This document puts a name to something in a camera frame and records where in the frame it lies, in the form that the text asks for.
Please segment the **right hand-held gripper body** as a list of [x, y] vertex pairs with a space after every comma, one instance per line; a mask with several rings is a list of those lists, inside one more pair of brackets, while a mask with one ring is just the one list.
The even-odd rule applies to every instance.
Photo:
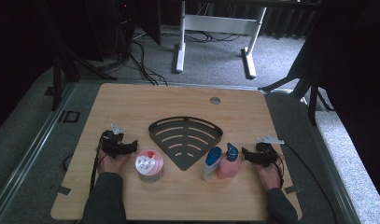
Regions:
[[256, 149], [260, 154], [260, 164], [263, 167], [267, 167], [269, 164], [275, 163], [279, 159], [279, 156], [274, 149], [274, 145], [284, 145], [285, 141], [271, 135], [258, 137], [257, 140]]

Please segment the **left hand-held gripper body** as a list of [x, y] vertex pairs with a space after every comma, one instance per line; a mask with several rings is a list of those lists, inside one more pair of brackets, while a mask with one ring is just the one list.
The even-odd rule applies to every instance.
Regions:
[[102, 150], [113, 159], [115, 159], [118, 155], [125, 154], [122, 144], [122, 139], [125, 131], [125, 128], [111, 124], [110, 129], [105, 130], [102, 133]]

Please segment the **pink round jar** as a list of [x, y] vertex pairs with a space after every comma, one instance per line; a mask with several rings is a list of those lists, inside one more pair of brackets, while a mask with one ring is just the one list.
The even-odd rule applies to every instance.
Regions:
[[156, 182], [163, 175], [163, 155], [156, 150], [141, 151], [135, 159], [135, 169], [142, 181], [147, 183]]

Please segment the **white bottle with blue cap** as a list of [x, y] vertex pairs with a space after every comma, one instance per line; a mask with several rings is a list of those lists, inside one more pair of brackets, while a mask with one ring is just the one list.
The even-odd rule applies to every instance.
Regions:
[[212, 177], [212, 174], [215, 172], [220, 157], [222, 155], [222, 149], [220, 147], [213, 147], [207, 154], [207, 157], [204, 162], [204, 169], [202, 173], [202, 179], [207, 181]]

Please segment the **black slotted corner shelf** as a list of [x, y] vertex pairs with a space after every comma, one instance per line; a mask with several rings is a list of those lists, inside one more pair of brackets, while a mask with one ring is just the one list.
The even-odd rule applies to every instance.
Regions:
[[150, 138], [181, 171], [188, 170], [221, 140], [219, 126], [194, 117], [160, 119], [148, 126]]

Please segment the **person's left hand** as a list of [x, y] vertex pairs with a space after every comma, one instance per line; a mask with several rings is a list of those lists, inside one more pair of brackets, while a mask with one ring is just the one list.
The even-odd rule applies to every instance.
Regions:
[[116, 158], [112, 158], [108, 154], [101, 152], [99, 155], [97, 172], [99, 175], [102, 173], [113, 173], [120, 175], [126, 161], [129, 158], [129, 155], [118, 155]]

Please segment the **person's right hand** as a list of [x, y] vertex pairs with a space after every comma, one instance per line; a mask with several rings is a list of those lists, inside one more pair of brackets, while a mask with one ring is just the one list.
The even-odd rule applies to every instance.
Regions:
[[283, 155], [278, 155], [275, 163], [270, 164], [268, 167], [263, 167], [257, 163], [253, 163], [253, 167], [260, 179], [263, 188], [268, 191], [270, 189], [280, 189], [282, 187], [283, 171], [282, 163], [284, 160]]

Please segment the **grey tape piece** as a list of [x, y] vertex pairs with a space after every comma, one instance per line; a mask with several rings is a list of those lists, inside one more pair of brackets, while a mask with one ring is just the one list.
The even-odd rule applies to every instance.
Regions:
[[293, 185], [293, 186], [290, 186], [290, 187], [286, 187], [284, 188], [284, 191], [287, 193], [287, 194], [290, 194], [290, 193], [299, 193], [301, 192], [303, 189], [298, 186], [298, 185]]
[[59, 185], [53, 185], [49, 188], [49, 190], [55, 193], [65, 195], [65, 196], [69, 196], [72, 192], [71, 189], [64, 186], [59, 186]]

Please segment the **black tripod stand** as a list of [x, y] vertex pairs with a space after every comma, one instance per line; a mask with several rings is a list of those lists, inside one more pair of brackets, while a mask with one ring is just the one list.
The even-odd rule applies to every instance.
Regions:
[[55, 53], [55, 58], [53, 61], [53, 105], [52, 111], [55, 111], [62, 100], [62, 74], [64, 72], [66, 78], [70, 82], [79, 81], [79, 72], [76, 69], [75, 63], [79, 63], [84, 66], [89, 71], [96, 74], [98, 77], [106, 80], [116, 80], [115, 77], [103, 73], [97, 69], [94, 65], [88, 63], [84, 59], [76, 55], [72, 50], [70, 50], [63, 42], [62, 37], [59, 33], [50, 32], [50, 39], [52, 48]]

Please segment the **dark computer tower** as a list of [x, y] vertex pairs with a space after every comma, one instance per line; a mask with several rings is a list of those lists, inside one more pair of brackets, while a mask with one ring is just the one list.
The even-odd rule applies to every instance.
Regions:
[[115, 52], [122, 59], [126, 59], [129, 56], [130, 46], [134, 36], [134, 1], [114, 0], [114, 4], [118, 35]]

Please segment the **black metal frame stand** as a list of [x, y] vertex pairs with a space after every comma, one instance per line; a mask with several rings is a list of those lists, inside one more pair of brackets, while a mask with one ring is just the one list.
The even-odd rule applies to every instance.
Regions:
[[325, 49], [322, 49], [319, 52], [309, 53], [308, 56], [305, 55], [305, 50], [302, 49], [289, 69], [287, 76], [273, 84], [260, 87], [260, 91], [272, 91], [298, 78], [299, 81], [291, 94], [295, 98], [302, 98], [308, 91], [310, 91], [307, 117], [312, 125], [317, 125], [316, 109], [317, 97], [320, 95], [318, 90], [321, 77], [320, 69], [326, 59]]

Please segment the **aluminium rail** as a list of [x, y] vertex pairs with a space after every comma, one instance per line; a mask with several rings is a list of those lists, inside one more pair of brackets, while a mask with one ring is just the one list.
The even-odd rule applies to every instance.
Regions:
[[[302, 97], [307, 105], [309, 96], [310, 91]], [[317, 151], [346, 224], [361, 224], [357, 208], [360, 200], [357, 199], [355, 186], [357, 183], [368, 182], [368, 178], [357, 177], [357, 174], [365, 175], [366, 171], [337, 114], [328, 111], [328, 106], [322, 106], [323, 103], [324, 97], [318, 96], [317, 125], [311, 124]]]
[[40, 103], [31, 91], [0, 128], [0, 219], [63, 113], [76, 83], [64, 84], [57, 107]]

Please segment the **white desk frame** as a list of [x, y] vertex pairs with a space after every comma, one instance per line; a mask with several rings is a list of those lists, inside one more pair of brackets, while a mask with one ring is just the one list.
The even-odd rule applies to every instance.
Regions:
[[213, 16], [191, 15], [186, 12], [186, 1], [181, 2], [180, 12], [180, 42], [178, 45], [176, 71], [184, 71], [186, 52], [185, 33], [187, 31], [202, 31], [231, 35], [249, 35], [250, 41], [246, 48], [241, 49], [246, 74], [250, 78], [257, 76], [253, 60], [253, 49], [258, 39], [260, 28], [267, 7], [261, 7], [256, 19], [236, 19]]

